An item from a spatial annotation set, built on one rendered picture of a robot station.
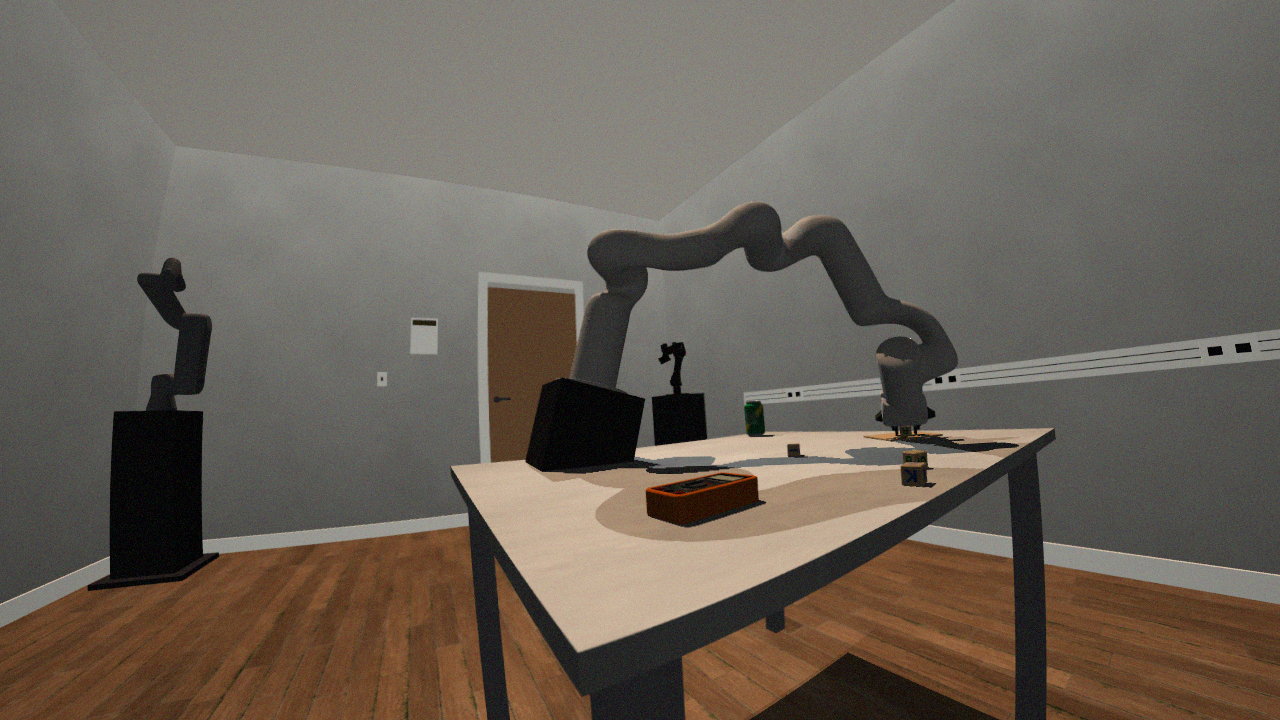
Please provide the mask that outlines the green drink can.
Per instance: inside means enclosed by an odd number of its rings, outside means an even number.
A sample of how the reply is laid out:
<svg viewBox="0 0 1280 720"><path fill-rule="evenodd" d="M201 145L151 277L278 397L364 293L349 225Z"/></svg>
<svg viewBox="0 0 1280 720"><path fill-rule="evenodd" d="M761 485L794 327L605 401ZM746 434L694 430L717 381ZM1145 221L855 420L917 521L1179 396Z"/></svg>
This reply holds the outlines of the green drink can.
<svg viewBox="0 0 1280 720"><path fill-rule="evenodd" d="M744 410L745 410L746 434L750 437L765 434L762 401L746 402Z"/></svg>

